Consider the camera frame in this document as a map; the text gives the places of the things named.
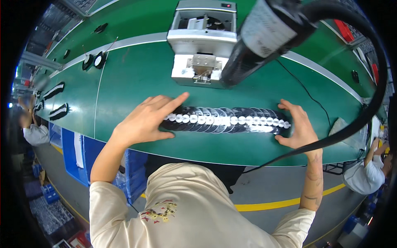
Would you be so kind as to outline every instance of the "green table surface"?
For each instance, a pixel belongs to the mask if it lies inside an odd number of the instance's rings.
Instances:
[[[167,31],[176,3],[177,1],[120,0],[76,27],[48,58],[57,58],[58,62],[66,63],[83,54],[82,44],[86,50],[91,50],[113,42],[116,36],[124,39]],[[254,1],[237,3],[240,24]],[[90,34],[105,22],[109,26],[103,33]],[[333,72],[359,95],[370,96],[375,88],[367,72],[338,39],[332,31],[320,24],[318,31],[294,51]],[[63,60],[66,49],[71,49],[71,53]],[[148,96],[164,94],[175,97],[189,91],[191,96],[184,104],[186,106],[277,109],[277,103],[284,98],[303,107],[319,138],[328,135],[325,112],[277,62],[269,63],[231,90],[220,90],[179,86],[170,77],[173,56],[170,46],[166,42],[159,42],[110,51],[103,70],[91,67],[88,71],[82,71],[81,63],[78,63],[52,78],[46,91],[61,81],[66,83],[65,90],[47,100],[44,110],[38,114],[48,119],[49,111],[67,102],[70,106],[69,113],[54,121],[55,124],[107,141],[113,128]],[[280,61],[303,82],[313,98],[322,103],[331,123],[338,117],[350,123],[357,117],[361,104],[347,91],[305,66],[284,58],[280,58]],[[362,75],[360,85],[353,82],[350,74],[352,69]],[[137,144],[132,148],[187,160],[239,165],[260,165],[290,150],[279,145],[274,135],[268,133],[214,135],[191,132],[177,132],[174,139]],[[323,162],[353,160],[359,153],[358,149],[340,142],[324,149]],[[305,164],[305,156],[298,155],[272,165]]]

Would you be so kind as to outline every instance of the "black cable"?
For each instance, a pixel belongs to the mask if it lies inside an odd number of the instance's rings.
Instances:
[[[352,9],[350,6],[343,4],[337,1],[312,1],[309,4],[302,6],[302,13],[311,21],[318,22],[320,20],[325,19],[337,19],[343,22],[346,22],[356,28],[362,35],[371,40],[376,55],[378,57],[379,63],[379,82],[376,87],[376,91],[372,96],[372,100],[369,103],[368,107],[363,111],[352,123],[350,123],[347,127],[338,131],[337,133],[325,137],[322,140],[313,142],[311,144],[299,147],[294,149],[286,154],[278,156],[261,166],[258,166],[250,171],[262,168],[271,163],[279,161],[283,158],[287,158],[293,155],[305,153],[308,151],[320,149],[323,147],[327,147],[333,145],[337,142],[340,142],[347,137],[357,133],[365,124],[367,124],[372,117],[376,114],[379,107],[382,104],[383,96],[386,90],[386,82],[387,82],[387,64],[384,50],[381,46],[380,40],[372,29],[371,24],[364,19],[356,10]]]
[[[319,103],[316,99],[314,99],[314,98],[310,95],[310,93],[309,93],[309,91],[307,90],[307,88],[303,85],[303,83],[302,83],[292,72],[290,72],[279,60],[277,60],[277,62],[278,62],[286,71],[288,71],[288,73],[289,73],[291,76],[293,76],[293,77],[299,82],[299,84],[304,88],[304,90],[305,90],[306,93],[309,95],[309,97],[310,97],[313,101],[315,101],[315,102],[325,111],[325,114],[327,115],[327,119],[328,119],[328,124],[330,125],[330,130],[331,130],[331,122],[330,122],[330,117],[329,117],[329,115],[328,115],[327,110],[325,110],[325,108],[321,105],[321,103]]]

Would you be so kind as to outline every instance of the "worker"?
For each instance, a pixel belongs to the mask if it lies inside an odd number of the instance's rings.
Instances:
[[[133,144],[173,138],[158,127],[188,96],[149,97],[113,130],[91,170],[93,247],[302,247],[322,199],[322,149],[305,153],[308,166],[299,209],[285,215],[271,235],[238,212],[211,170],[191,163],[165,164],[151,174],[145,210],[126,219],[125,195],[112,185],[124,151]],[[318,140],[300,106],[281,100],[278,107],[289,110],[295,122],[291,138],[276,136],[280,144],[298,148]]]
[[[342,180],[349,189],[367,195],[374,193],[385,183],[385,178],[391,171],[392,155],[382,162],[381,155],[389,144],[386,142],[377,149],[378,145],[379,139],[375,138],[365,159],[344,172]]]
[[[32,146],[50,142],[48,128],[43,124],[40,126],[37,124],[34,112],[30,113],[27,109],[20,110],[18,121],[21,128],[23,128],[23,137]]]

